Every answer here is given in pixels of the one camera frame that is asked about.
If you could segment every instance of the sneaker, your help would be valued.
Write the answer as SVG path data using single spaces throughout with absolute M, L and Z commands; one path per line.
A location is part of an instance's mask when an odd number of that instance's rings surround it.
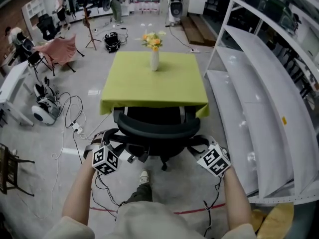
M 150 183 L 150 173 L 147 170 L 142 170 L 140 175 L 140 185 L 144 183 Z

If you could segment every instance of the brick wall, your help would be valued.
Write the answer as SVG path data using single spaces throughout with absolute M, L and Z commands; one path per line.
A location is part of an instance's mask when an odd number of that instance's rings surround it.
M 10 26 L 12 28 L 21 28 L 25 35 L 29 35 L 25 21 L 23 18 L 21 8 L 31 0 L 12 0 L 4 7 L 0 8 L 0 65 L 4 61 L 4 54 L 8 55 L 8 36 L 4 35 L 5 28 Z

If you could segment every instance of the yellow sticker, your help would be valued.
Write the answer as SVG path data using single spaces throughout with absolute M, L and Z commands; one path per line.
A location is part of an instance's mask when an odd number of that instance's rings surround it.
M 282 120 L 283 120 L 284 125 L 286 125 L 286 124 L 287 124 L 287 121 L 286 121 L 285 116 L 283 116 Z

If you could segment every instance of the black shorts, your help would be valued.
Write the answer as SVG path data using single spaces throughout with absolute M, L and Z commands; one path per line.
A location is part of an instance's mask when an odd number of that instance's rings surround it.
M 60 21 L 64 21 L 65 20 L 65 9 L 62 8 L 60 11 L 58 11 L 57 15 L 58 15 L 58 18 Z

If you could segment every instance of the pink cloth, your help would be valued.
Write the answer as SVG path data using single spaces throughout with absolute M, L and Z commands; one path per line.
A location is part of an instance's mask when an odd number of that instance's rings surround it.
M 49 67 L 58 63 L 61 66 L 71 61 L 75 52 L 75 35 L 70 39 L 55 38 L 42 46 L 35 46 L 35 50 L 41 52 L 48 61 Z

